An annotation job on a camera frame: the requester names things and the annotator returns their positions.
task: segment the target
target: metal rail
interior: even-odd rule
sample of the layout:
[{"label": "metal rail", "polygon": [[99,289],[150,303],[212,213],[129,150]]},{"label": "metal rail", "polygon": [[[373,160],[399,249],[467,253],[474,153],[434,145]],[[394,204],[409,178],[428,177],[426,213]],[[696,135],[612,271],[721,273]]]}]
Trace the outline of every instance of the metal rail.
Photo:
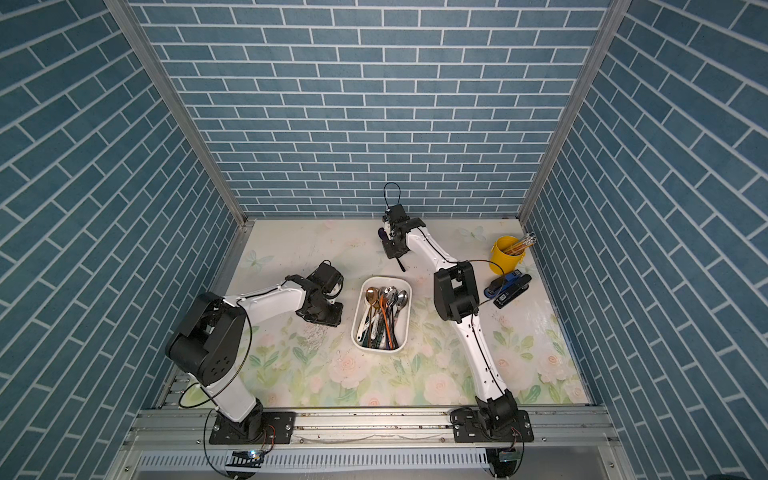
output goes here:
[{"label": "metal rail", "polygon": [[[498,442],[456,444],[450,412],[456,407],[292,409],[296,424],[289,445],[275,449],[334,449],[354,443],[357,448],[397,449],[472,445],[492,447]],[[605,407],[529,406],[535,440],[526,448],[542,446],[616,446],[618,435]],[[123,449],[197,449],[203,439],[208,409],[141,410]],[[209,445],[211,451],[259,448],[259,445]]]},{"label": "metal rail", "polygon": [[547,183],[547,178],[554,167],[554,163],[558,160],[558,155],[563,149],[565,139],[571,133],[571,127],[573,127],[576,120],[576,115],[581,110],[584,99],[589,93],[589,87],[592,86],[592,82],[598,76],[598,70],[600,70],[600,66],[603,64],[608,47],[611,46],[611,42],[614,40],[616,31],[619,29],[619,25],[621,25],[621,21],[624,19],[624,13],[627,12],[630,3],[631,0],[613,0],[605,12],[598,35],[594,39],[594,45],[592,45],[587,54],[584,67],[581,68],[573,92],[571,92],[571,96],[568,98],[568,103],[563,109],[558,126],[550,138],[547,150],[544,152],[538,170],[536,170],[536,175],[534,175],[531,182],[531,187],[528,188],[523,204],[520,207],[518,219],[524,225],[533,212],[533,207],[538,196],[541,194],[541,190]]},{"label": "metal rail", "polygon": [[168,110],[179,124],[181,132],[190,143],[194,153],[197,155],[197,159],[205,168],[222,200],[224,200],[227,208],[230,209],[232,216],[235,217],[237,225],[239,227],[244,226],[246,214],[243,208],[240,207],[240,203],[238,203],[237,198],[235,198],[230,186],[224,179],[219,166],[216,165],[214,156],[197,129],[197,125],[192,121],[187,108],[184,107],[181,96],[176,91],[173,82],[170,81],[170,77],[168,77],[160,57],[157,56],[157,52],[152,48],[149,37],[147,37],[146,32],[139,25],[136,14],[131,9],[127,0],[104,0],[104,3],[123,32],[123,35],[125,35],[126,40],[134,49],[134,53],[142,66],[144,66],[144,70],[152,80],[157,92],[163,98],[166,107],[168,107]]}]

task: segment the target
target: white robotic arm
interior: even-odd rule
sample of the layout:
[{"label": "white robotic arm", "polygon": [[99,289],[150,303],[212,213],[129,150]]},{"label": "white robotic arm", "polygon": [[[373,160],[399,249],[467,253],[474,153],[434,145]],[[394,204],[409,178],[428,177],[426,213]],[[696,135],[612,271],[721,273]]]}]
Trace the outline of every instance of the white robotic arm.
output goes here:
[{"label": "white robotic arm", "polygon": [[489,438],[507,435],[518,423],[518,406],[493,363],[482,335],[479,295],[475,273],[467,261],[458,261],[443,250],[419,218],[406,215],[402,205],[387,209],[386,228],[379,231],[388,258],[416,252],[432,268],[435,277],[435,309],[452,323],[472,368],[479,422]]},{"label": "white robotic arm", "polygon": [[263,430],[263,407],[239,377],[251,344],[238,352],[243,332],[252,340],[253,326],[291,311],[310,323],[338,326],[343,305],[334,299],[343,283],[341,273],[323,262],[307,278],[291,275],[270,289],[225,297],[203,293],[166,345],[166,355],[200,383],[239,437],[255,439]]},{"label": "white robotic arm", "polygon": [[[451,257],[440,247],[426,227],[417,227],[406,234],[408,248],[417,253],[434,268],[434,272],[454,267],[458,260]],[[477,310],[463,316],[460,322],[451,322],[456,335],[464,346],[464,353],[472,369],[475,380],[475,394],[479,399],[497,399],[507,389],[504,380],[498,374],[488,350],[488,344],[482,335],[480,315]]]}]

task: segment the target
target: black mounting plate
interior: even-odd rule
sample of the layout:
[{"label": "black mounting plate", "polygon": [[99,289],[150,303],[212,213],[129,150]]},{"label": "black mounting plate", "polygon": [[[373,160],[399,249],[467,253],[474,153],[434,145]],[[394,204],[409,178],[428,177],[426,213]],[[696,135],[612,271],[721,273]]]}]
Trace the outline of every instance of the black mounting plate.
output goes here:
[{"label": "black mounting plate", "polygon": [[[295,412],[264,412],[261,415],[262,432],[266,432],[266,444],[272,442],[272,429],[275,428],[275,445],[287,445],[290,443],[290,436],[293,434],[293,423],[296,421]],[[244,439],[243,436],[229,423],[221,422],[217,416],[214,428],[210,433],[208,443],[211,445],[253,445],[261,443],[264,435],[259,435],[256,439]]]},{"label": "black mounting plate", "polygon": [[[451,423],[453,424],[453,441],[456,443],[476,443],[476,442],[504,442],[512,443],[515,434],[512,430],[508,434],[493,440],[488,440],[483,435],[480,426],[479,409],[470,409],[463,407],[451,412]],[[523,435],[524,442],[533,442],[533,428],[531,427],[531,417],[525,410],[518,410],[513,426]]]}]

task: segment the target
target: blue brick wall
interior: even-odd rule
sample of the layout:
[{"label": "blue brick wall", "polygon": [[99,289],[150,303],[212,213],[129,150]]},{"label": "blue brick wall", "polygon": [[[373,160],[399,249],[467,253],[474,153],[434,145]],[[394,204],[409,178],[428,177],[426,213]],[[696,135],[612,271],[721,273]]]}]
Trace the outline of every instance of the blue brick wall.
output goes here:
[{"label": "blue brick wall", "polygon": [[0,12],[0,478],[90,478],[233,222],[101,0]]},{"label": "blue brick wall", "polygon": [[608,0],[256,3],[131,2],[250,216],[501,217]]},{"label": "blue brick wall", "polygon": [[528,225],[639,478],[768,478],[766,25],[634,0]]}]

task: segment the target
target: table surface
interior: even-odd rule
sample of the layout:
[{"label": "table surface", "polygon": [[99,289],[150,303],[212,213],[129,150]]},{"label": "table surface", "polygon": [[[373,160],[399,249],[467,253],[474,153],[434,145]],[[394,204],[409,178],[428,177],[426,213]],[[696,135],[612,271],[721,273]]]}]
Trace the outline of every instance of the table surface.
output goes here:
[{"label": "table surface", "polygon": [[[427,220],[432,236],[459,259],[488,259],[502,235],[520,237],[517,220]],[[432,273],[414,253],[388,260],[377,220],[258,220],[228,293],[247,293],[286,275],[309,275],[325,259],[344,276],[337,301],[344,304],[336,328],[313,325],[295,313],[253,328],[253,345],[240,374],[269,407],[427,406],[475,403],[472,374],[452,327],[432,302]],[[478,289],[496,275],[473,263]],[[563,339],[541,277],[528,255],[518,266],[533,280],[528,291],[497,309],[480,311],[493,360],[518,403],[587,403],[584,386]],[[362,283],[396,276],[413,288],[409,338],[400,353],[363,352],[353,345],[352,326]],[[248,344],[247,331],[240,343]],[[198,402],[190,392],[188,402]]]}]

